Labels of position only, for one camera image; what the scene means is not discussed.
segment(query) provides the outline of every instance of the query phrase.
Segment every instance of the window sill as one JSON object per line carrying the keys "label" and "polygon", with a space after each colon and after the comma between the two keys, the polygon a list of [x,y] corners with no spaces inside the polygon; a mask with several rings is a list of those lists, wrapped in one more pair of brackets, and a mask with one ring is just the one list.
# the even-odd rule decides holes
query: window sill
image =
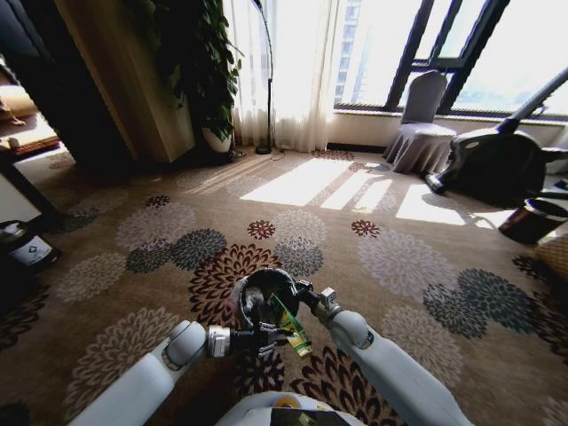
{"label": "window sill", "polygon": [[[402,113],[391,113],[385,111],[364,111],[364,110],[354,110],[354,109],[334,109],[334,114],[347,114],[347,115],[368,115],[368,116],[379,116],[379,117],[402,117]],[[502,118],[497,117],[482,117],[476,115],[436,115],[436,120],[449,120],[456,122],[501,122]],[[542,118],[539,120],[526,119],[521,121],[522,125],[537,125],[537,126],[568,126],[568,122],[563,122],[559,120],[547,120]]]}

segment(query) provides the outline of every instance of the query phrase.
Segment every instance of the black machine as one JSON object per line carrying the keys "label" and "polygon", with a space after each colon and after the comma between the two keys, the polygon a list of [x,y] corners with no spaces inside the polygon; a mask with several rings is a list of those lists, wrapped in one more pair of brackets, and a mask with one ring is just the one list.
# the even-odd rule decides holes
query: black machine
{"label": "black machine", "polygon": [[568,150],[540,148],[531,136],[517,130],[521,120],[566,80],[568,67],[494,128],[454,138],[449,164],[440,173],[426,177],[430,189],[443,193],[455,188],[500,205],[518,205],[531,197],[568,199],[568,192],[542,189],[546,164],[568,159]]}

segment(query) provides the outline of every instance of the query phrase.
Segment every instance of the lamp base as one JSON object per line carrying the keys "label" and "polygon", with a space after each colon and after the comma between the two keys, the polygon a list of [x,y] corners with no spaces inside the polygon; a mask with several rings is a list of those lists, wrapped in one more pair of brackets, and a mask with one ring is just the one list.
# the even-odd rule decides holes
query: lamp base
{"label": "lamp base", "polygon": [[255,149],[255,153],[257,154],[261,154],[261,155],[266,155],[266,154],[270,154],[272,152],[272,148],[269,146],[257,146]]}

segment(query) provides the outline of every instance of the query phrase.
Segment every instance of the glass window pane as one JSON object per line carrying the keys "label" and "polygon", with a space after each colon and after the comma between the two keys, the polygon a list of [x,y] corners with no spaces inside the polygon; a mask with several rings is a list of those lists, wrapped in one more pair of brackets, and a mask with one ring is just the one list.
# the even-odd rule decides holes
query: glass window pane
{"label": "glass window pane", "polygon": [[473,30],[484,4],[485,0],[461,2],[460,10],[455,15],[455,20],[450,28],[450,32],[447,34],[446,42],[438,55],[440,58],[459,58],[461,56],[462,49],[468,41],[469,34]]}
{"label": "glass window pane", "polygon": [[[413,82],[416,77],[418,77],[422,74],[425,74],[425,73],[427,73],[427,71],[415,71],[415,72],[410,73],[410,75],[408,76],[408,80],[406,81],[405,89],[402,92],[402,96],[400,96],[400,101],[398,102],[399,107],[405,107],[406,106],[406,101],[408,100],[408,89],[410,88],[410,83]],[[453,76],[454,76],[454,73],[448,73],[446,75],[446,80],[448,81],[448,84],[452,81]]]}
{"label": "glass window pane", "polygon": [[[342,89],[335,91],[337,96],[341,94],[342,103],[384,105],[420,3],[406,0],[387,6],[376,0],[346,2],[348,15],[340,26],[340,54],[342,71],[347,68],[347,75]],[[350,8],[358,10],[355,20]],[[347,33],[345,27],[351,25],[355,30]]]}
{"label": "glass window pane", "polygon": [[[520,108],[568,64],[565,25],[568,2],[511,2],[487,41],[454,109],[502,111]],[[545,104],[566,114],[565,88]]]}
{"label": "glass window pane", "polygon": [[550,98],[544,101],[544,114],[568,115],[568,83],[560,86]]}
{"label": "glass window pane", "polygon": [[442,28],[444,18],[447,15],[451,3],[452,0],[437,0],[434,2],[430,16],[428,17],[428,24],[426,24],[426,29],[420,41],[420,46],[418,46],[418,51],[416,51],[417,59],[428,59],[430,57],[430,52],[432,51],[432,47],[434,47],[436,37],[438,37],[438,33]]}

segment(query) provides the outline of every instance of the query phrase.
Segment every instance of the white chair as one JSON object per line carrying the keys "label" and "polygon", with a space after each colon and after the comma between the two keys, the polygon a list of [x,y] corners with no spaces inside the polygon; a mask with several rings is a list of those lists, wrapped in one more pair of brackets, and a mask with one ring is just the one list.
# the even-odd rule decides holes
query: white chair
{"label": "white chair", "polygon": [[410,84],[397,136],[383,155],[394,171],[431,173],[446,165],[456,132],[433,123],[446,83],[438,71],[429,71]]}

